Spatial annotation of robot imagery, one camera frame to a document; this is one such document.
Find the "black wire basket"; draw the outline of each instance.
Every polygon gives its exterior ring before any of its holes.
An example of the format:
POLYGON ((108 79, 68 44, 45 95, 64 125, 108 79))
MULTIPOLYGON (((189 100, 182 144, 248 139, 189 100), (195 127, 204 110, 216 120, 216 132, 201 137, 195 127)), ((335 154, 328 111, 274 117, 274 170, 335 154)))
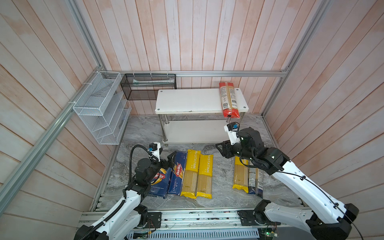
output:
POLYGON ((128 100, 156 100, 161 89, 177 89, 176 75, 167 73, 126 73, 121 88, 128 100))

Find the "wood panel wall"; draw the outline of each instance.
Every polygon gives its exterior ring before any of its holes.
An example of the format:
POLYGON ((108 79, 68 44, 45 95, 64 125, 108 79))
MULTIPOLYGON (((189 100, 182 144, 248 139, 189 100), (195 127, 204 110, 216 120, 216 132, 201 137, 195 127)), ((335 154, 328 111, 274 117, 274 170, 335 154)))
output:
MULTIPOLYGON (((281 150, 384 236, 384 1, 335 1, 266 120, 281 150)), ((350 237, 358 237, 355 229, 350 237)))
MULTIPOLYGON (((0 1, 0 184, 97 64, 66 1, 0 1)), ((73 116, 0 217, 0 239, 73 239, 111 150, 73 116)))
MULTIPOLYGON (((106 69, 281 70, 320 0, 77 0, 106 69)), ((261 113, 279 78, 181 78, 179 88, 233 82, 261 113)), ((156 101, 133 101, 154 114, 156 101)))

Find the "marble countertop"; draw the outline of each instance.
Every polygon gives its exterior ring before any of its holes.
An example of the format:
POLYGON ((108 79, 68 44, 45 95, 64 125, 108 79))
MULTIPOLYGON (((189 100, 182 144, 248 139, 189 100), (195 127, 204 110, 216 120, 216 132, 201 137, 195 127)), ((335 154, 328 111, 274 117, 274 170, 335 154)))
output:
MULTIPOLYGON (((206 120, 223 119, 222 115, 181 115, 169 116, 169 120, 206 120)), ((272 141, 267 133, 260 116, 246 114, 240 128, 252 127, 260 132, 266 147, 272 147, 272 141)), ((152 142, 161 142, 162 133, 158 116, 130 116, 127 128, 112 168, 105 192, 99 200, 98 210, 109 210, 122 196, 122 189, 129 179, 129 153, 136 144, 148 146, 152 142)), ((188 149, 201 150, 202 154, 213 154, 212 199, 197 197, 190 199, 173 194, 168 194, 165 199, 160 197, 146 197, 142 202, 148 209, 190 209, 190 208, 246 208, 255 207, 261 198, 247 194, 243 190, 232 189, 234 159, 221 156, 214 144, 162 144, 162 158, 175 150, 187 151, 188 149)), ((148 157, 146 152, 135 149, 132 158, 132 168, 137 161, 148 157)), ((264 175, 263 198, 279 205, 300 205, 301 201, 279 180, 262 171, 264 175)))

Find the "spaghetti box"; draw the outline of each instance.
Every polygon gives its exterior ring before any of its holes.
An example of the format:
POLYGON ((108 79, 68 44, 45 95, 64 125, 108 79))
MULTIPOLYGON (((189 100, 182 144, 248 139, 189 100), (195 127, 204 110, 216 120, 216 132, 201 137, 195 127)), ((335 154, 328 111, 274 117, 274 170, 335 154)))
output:
POLYGON ((172 168, 160 169, 151 181, 152 186, 148 193, 149 196, 166 198, 171 172, 172 168))
POLYGON ((175 156, 175 165, 173 167, 172 176, 170 178, 168 189, 169 194, 180 195, 186 162, 187 153, 177 151, 175 156))

